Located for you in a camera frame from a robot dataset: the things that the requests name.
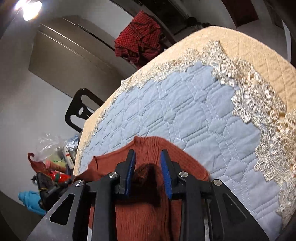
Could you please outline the clear plastic bag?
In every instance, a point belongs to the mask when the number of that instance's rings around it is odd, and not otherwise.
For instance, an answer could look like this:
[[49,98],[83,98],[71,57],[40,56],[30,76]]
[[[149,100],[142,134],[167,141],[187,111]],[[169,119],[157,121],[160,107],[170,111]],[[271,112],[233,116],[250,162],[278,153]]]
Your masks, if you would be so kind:
[[38,139],[33,160],[37,162],[45,162],[46,160],[66,162],[63,154],[63,149],[66,148],[72,161],[75,162],[79,141],[79,135],[64,139],[46,133]]

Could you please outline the black chair behind table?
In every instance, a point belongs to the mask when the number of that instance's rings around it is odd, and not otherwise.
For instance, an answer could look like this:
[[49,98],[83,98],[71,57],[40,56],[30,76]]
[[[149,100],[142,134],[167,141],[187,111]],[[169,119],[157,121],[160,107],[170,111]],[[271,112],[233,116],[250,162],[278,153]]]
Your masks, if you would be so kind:
[[82,96],[89,97],[99,107],[104,104],[104,102],[98,96],[96,96],[94,93],[86,88],[81,88],[75,93],[66,111],[65,122],[67,123],[67,125],[69,125],[71,128],[79,133],[82,132],[82,129],[72,122],[71,116],[76,116],[80,119],[87,120],[92,115],[92,112],[82,102]]

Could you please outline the red plaid shirt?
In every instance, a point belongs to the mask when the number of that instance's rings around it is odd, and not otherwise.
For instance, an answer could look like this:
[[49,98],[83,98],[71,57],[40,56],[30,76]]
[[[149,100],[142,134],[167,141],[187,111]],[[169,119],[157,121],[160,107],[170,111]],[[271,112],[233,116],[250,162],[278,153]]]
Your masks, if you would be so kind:
[[115,56],[140,69],[164,51],[162,33],[161,26],[140,11],[115,39]]

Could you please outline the white medicine box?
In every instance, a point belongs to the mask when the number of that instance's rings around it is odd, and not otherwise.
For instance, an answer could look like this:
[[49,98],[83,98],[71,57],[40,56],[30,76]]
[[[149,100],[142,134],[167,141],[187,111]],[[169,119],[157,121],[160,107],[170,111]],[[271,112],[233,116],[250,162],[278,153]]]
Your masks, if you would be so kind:
[[64,159],[69,167],[69,169],[73,169],[74,168],[74,163],[72,161],[71,155],[68,151],[68,149],[66,147],[64,147],[62,149],[63,155],[64,155]]

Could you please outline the quilted blue beige table cover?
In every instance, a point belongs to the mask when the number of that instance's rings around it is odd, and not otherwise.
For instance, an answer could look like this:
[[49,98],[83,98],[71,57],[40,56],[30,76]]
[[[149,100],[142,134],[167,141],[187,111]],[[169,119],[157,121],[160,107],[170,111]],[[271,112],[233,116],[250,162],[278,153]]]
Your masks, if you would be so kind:
[[235,30],[208,27],[123,80],[85,125],[74,173],[158,136],[221,179],[275,240],[295,211],[295,68]]

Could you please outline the red gift bag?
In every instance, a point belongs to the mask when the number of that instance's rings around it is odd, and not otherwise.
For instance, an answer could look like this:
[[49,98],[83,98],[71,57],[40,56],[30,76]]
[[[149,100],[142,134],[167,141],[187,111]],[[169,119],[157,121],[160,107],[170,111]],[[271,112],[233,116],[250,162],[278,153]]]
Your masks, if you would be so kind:
[[28,160],[30,162],[30,165],[31,165],[32,169],[36,173],[41,172],[41,173],[46,174],[46,175],[50,173],[50,171],[46,168],[46,165],[43,162],[33,161],[33,158],[34,158],[35,154],[28,153],[27,156],[28,156]]

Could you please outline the rust red knit sweater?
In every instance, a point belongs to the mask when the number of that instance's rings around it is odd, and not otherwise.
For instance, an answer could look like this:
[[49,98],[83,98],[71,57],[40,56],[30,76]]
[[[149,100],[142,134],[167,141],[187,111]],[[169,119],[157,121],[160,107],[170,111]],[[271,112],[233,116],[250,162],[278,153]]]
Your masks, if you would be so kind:
[[165,193],[160,152],[166,149],[170,159],[182,170],[202,181],[209,173],[193,157],[160,137],[134,137],[126,146],[111,153],[94,156],[86,171],[77,178],[97,181],[113,172],[126,160],[128,151],[136,154],[135,172],[128,199],[116,204],[118,240],[178,240],[181,225],[181,201],[169,201]]

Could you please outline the red reindeer bottle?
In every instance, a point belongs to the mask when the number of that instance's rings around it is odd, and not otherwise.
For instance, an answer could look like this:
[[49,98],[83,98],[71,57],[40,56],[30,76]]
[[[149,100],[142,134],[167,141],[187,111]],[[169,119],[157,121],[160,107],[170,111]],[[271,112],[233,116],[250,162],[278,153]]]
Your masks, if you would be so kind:
[[71,178],[71,176],[58,171],[50,172],[48,176],[56,183],[64,183]]

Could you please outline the blue thermos jug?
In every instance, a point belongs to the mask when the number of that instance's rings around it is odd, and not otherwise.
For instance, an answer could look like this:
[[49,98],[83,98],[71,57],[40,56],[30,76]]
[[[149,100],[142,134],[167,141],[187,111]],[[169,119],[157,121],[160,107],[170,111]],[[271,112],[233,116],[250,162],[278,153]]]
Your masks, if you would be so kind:
[[39,201],[41,200],[39,192],[32,190],[19,192],[18,198],[29,211],[40,216],[44,216],[46,214],[46,211],[41,209],[39,205]]

